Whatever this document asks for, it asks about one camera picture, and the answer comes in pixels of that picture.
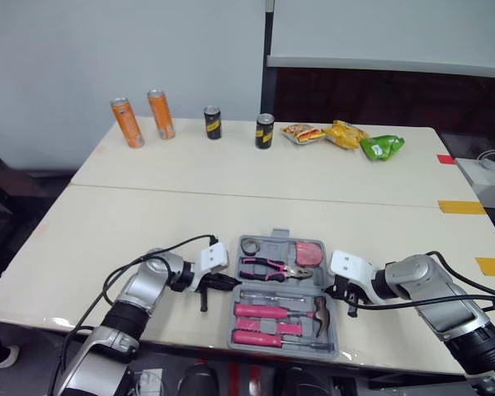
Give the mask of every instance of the black beverage can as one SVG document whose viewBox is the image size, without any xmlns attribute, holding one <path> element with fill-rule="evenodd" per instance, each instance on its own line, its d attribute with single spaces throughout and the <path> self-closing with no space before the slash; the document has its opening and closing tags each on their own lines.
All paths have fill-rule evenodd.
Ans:
<svg viewBox="0 0 495 396">
<path fill-rule="evenodd" d="M 273 138 L 273 123 L 275 118 L 271 114 L 260 114 L 257 117 L 257 131 L 255 132 L 255 145 L 260 149 L 271 147 Z"/>
<path fill-rule="evenodd" d="M 220 108 L 218 106 L 206 106 L 204 108 L 205 131 L 209 139 L 220 139 L 222 137 L 222 120 L 220 119 Z"/>
</svg>

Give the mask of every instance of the pliers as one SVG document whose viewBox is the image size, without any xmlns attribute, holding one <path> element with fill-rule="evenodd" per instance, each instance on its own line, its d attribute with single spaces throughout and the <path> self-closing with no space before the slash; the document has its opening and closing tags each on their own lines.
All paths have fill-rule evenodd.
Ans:
<svg viewBox="0 0 495 396">
<path fill-rule="evenodd" d="M 256 274 L 252 271 L 240 271 L 239 275 L 244 279 L 254 279 L 255 281 L 277 281 L 283 282 L 287 278 L 305 279 L 311 278 L 314 274 L 311 270 L 300 268 L 298 266 L 287 266 L 285 262 L 277 260 L 268 260 L 262 257 L 241 257 L 241 264 L 253 264 L 270 267 L 276 272 L 269 274 Z"/>
</svg>

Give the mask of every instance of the can label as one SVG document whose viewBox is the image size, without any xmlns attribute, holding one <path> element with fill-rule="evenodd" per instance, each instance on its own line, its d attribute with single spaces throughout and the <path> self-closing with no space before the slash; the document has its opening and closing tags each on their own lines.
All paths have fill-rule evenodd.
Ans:
<svg viewBox="0 0 495 396">
<path fill-rule="evenodd" d="M 262 142 L 263 143 L 266 143 L 268 142 L 269 140 L 271 140 L 271 138 L 273 137 L 273 131 L 270 132 L 269 134 L 267 134 L 266 136 L 262 136 Z"/>
<path fill-rule="evenodd" d="M 212 140 L 220 139 L 222 137 L 222 121 L 220 112 L 216 114 L 206 114 L 204 112 L 204 118 L 207 137 Z"/>
<path fill-rule="evenodd" d="M 219 127 L 220 127 L 220 120 L 216 120 L 215 122 L 212 122 L 209 125 L 207 125 L 207 132 L 216 130 Z"/>
<path fill-rule="evenodd" d="M 273 138 L 273 124 L 259 124 L 255 131 L 255 145 L 260 149 L 268 149 L 271 147 L 271 139 Z"/>
<path fill-rule="evenodd" d="M 171 112 L 168 109 L 165 94 L 160 97 L 148 97 L 148 103 L 158 127 L 159 137 L 161 139 L 173 138 L 176 134 L 172 126 Z"/>
<path fill-rule="evenodd" d="M 122 106 L 113 106 L 115 119 L 125 136 L 126 143 L 130 147 L 141 147 L 144 144 L 143 136 L 139 130 L 138 121 L 136 121 L 134 112 L 129 103 Z"/>
</svg>

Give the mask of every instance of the snack bag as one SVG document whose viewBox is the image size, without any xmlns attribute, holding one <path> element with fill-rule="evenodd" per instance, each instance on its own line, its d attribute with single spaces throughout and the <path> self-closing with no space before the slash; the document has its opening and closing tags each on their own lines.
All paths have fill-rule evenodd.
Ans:
<svg viewBox="0 0 495 396">
<path fill-rule="evenodd" d="M 387 161 L 394 153 L 400 150 L 404 144 L 405 140 L 403 140 L 403 138 L 390 134 L 363 139 L 361 141 L 361 147 L 370 161 L 375 159 Z"/>
<path fill-rule="evenodd" d="M 294 142 L 295 144 L 308 144 L 317 142 L 324 136 L 319 128 L 314 128 L 308 124 L 293 124 L 282 128 L 286 138 Z"/>
<path fill-rule="evenodd" d="M 361 140 L 369 137 L 365 131 L 339 120 L 333 121 L 332 128 L 323 132 L 328 140 L 344 149 L 357 149 Z"/>
</svg>

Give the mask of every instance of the orange beverage can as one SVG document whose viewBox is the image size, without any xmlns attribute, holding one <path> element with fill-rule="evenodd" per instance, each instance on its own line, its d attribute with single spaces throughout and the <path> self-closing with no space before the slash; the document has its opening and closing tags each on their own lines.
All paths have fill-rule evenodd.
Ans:
<svg viewBox="0 0 495 396">
<path fill-rule="evenodd" d="M 138 121 L 135 119 L 134 111 L 126 97 L 118 97 L 110 102 L 115 119 L 125 136 L 126 143 L 130 147 L 141 147 L 144 145 L 143 136 L 139 130 Z"/>
<path fill-rule="evenodd" d="M 165 92 L 161 89 L 151 89 L 147 92 L 147 98 L 156 120 L 159 137 L 162 139 L 173 138 L 176 134 L 174 133 L 171 112 L 168 110 Z"/>
</svg>

